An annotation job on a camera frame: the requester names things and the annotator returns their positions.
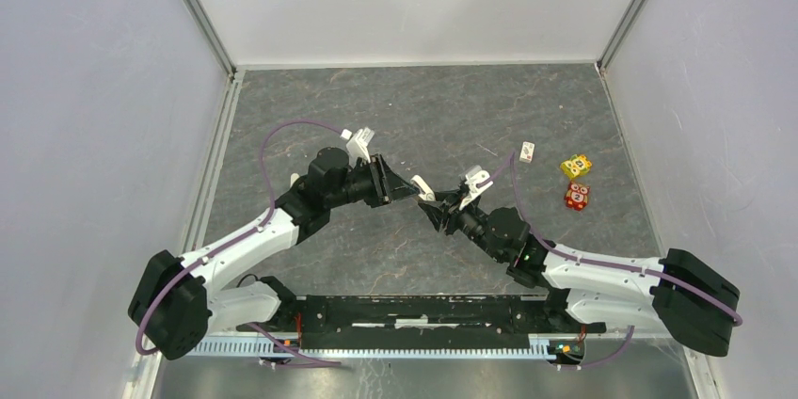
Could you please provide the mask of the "white staple box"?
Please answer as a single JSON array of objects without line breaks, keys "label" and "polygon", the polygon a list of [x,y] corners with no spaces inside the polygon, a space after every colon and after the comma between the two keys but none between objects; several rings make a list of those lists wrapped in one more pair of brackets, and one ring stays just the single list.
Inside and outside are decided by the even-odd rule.
[{"label": "white staple box", "polygon": [[535,143],[524,141],[519,151],[519,161],[530,164],[534,159]]}]

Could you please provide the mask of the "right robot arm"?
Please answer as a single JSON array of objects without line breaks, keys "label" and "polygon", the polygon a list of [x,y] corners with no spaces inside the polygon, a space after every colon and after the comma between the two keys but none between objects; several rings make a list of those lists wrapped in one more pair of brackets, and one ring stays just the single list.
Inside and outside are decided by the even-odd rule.
[{"label": "right robot arm", "polygon": [[417,203],[438,232],[462,233],[527,288],[545,288],[546,324],[577,323],[666,331],[712,357],[727,356],[739,289],[692,252],[671,248],[662,258],[600,255],[537,237],[515,207],[489,213],[459,191],[421,194]]}]

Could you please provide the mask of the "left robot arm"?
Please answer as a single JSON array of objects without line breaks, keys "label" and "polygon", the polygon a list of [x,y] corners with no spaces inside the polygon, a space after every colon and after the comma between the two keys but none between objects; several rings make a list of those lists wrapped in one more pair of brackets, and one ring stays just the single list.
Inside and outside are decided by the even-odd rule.
[{"label": "left robot arm", "polygon": [[148,354],[149,340],[153,351],[174,360],[219,330],[262,322],[288,328],[295,320],[291,300],[261,280],[244,288],[231,282],[316,234],[337,207],[362,201],[375,208],[419,193],[379,154],[351,165],[344,150],[322,149],[307,173],[247,225],[207,247],[181,256],[162,250],[149,259],[127,311],[137,326],[137,351]]}]

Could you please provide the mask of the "white stapler top half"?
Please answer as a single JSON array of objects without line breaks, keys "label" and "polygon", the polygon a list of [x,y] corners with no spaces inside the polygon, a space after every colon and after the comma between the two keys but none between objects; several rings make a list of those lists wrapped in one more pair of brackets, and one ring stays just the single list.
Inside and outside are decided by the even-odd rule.
[{"label": "white stapler top half", "polygon": [[415,175],[411,178],[410,182],[418,190],[417,200],[419,201],[435,201],[436,193],[429,186],[429,184],[420,176]]}]

